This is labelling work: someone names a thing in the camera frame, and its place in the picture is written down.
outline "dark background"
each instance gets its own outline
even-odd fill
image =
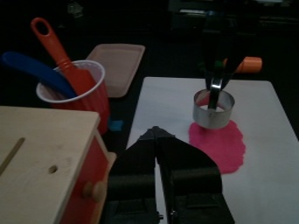
[[[17,51],[56,67],[31,30],[29,23],[35,17],[44,17],[49,21],[72,60],[84,60],[99,44],[127,43],[145,47],[127,95],[109,99],[111,118],[123,120],[124,127],[119,132],[109,131],[103,138],[107,148],[120,152],[127,147],[144,77],[203,78],[199,64],[203,59],[204,18],[169,12],[168,1],[159,0],[77,1],[84,7],[83,17],[73,18],[67,12],[68,2],[0,1],[0,53]],[[256,11],[264,16],[257,24],[248,56],[261,57],[263,69],[256,74],[235,74],[233,79],[272,82],[299,137],[299,29],[295,6],[283,8],[277,5],[271,10],[260,8]],[[221,59],[229,52],[225,39],[223,43],[219,48]],[[37,82],[29,75],[1,66],[0,105],[48,108],[35,93]]]

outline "white table surface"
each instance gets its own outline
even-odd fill
[[[153,126],[189,142],[192,97],[204,87],[201,79],[144,78],[127,147]],[[247,146],[244,164],[221,175],[235,222],[299,223],[299,143],[273,87],[268,81],[232,80],[225,91]]]

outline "blue object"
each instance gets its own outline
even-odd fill
[[[1,55],[1,63],[39,78],[41,84],[52,88],[52,90],[63,94],[67,98],[77,96],[63,75],[53,71],[52,68],[44,65],[39,60],[19,52],[5,52]]]
[[[109,118],[108,118],[108,129],[111,131],[121,131],[123,129],[123,124],[124,124],[124,121],[119,120],[119,121],[112,121]]]

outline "orange object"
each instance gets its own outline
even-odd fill
[[[47,28],[47,33],[43,34],[37,29],[37,24],[41,24]],[[63,49],[61,42],[53,32],[53,29],[48,23],[48,21],[36,17],[31,23],[32,31],[41,41],[44,48],[47,49],[49,55],[52,56],[56,65],[59,66],[75,92],[77,95],[84,94],[89,91],[96,85],[95,80],[89,74],[89,71],[85,69],[79,69],[71,63],[71,59]]]
[[[263,60],[259,57],[245,57],[237,66],[236,74],[256,74],[260,72],[263,66]]]

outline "orange handle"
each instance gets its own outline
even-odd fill
[[[245,57],[240,62],[236,74],[256,74],[260,72],[263,66],[263,60],[259,57]]]
[[[47,28],[45,34],[40,33],[37,29],[37,24],[43,24],[44,27]],[[59,41],[59,38],[55,34],[55,31],[48,21],[41,17],[36,17],[31,22],[31,27],[37,39],[41,41],[41,44],[47,49],[51,57],[53,58],[60,70],[64,71],[64,69],[75,67],[71,63],[71,59],[64,51],[61,42]]]

